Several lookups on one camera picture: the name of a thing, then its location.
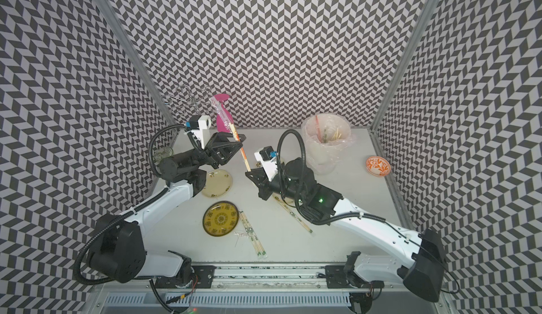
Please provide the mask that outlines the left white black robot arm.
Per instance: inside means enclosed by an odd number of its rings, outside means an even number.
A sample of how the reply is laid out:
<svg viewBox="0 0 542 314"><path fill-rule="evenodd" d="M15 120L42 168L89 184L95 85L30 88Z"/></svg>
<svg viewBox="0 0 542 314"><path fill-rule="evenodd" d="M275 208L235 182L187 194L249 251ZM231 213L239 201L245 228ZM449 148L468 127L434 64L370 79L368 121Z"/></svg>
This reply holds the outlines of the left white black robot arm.
<svg viewBox="0 0 542 314"><path fill-rule="evenodd" d="M156 162L148 152L151 169L166 182L159 193L120 215L103 215L93 236L83 246L73 264L73 278L84 285L108 282L127 283L142 278L175 278L187 284L191 259L175 251L153 252L144 239L154 226L182 203L197 196L206 185L205 165L217 169L227 164L243 148L246 137L217 132L203 140L197 129L185 130L192 145L186 152Z"/></svg>

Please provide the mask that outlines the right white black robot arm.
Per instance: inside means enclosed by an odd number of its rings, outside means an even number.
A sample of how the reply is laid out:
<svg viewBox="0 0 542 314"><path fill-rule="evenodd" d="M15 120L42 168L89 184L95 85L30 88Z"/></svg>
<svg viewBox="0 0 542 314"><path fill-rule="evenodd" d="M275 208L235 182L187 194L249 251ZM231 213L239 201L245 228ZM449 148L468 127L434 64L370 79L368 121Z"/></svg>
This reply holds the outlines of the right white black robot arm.
<svg viewBox="0 0 542 314"><path fill-rule="evenodd" d="M315 226L335 226L360 236L378 247L385 256L352 252L344 265L344 276L351 287L377 287L383 282L401 283L412 294L436 303L444 293L446 252L439 233L426 229L420 233L394 225L351 202L340 192L316 180L316 164L309 162L308 136L288 129L271 146L270 130L250 141L262 141L255 151L259 168L246 173L264 201L278 196L299 216Z"/></svg>

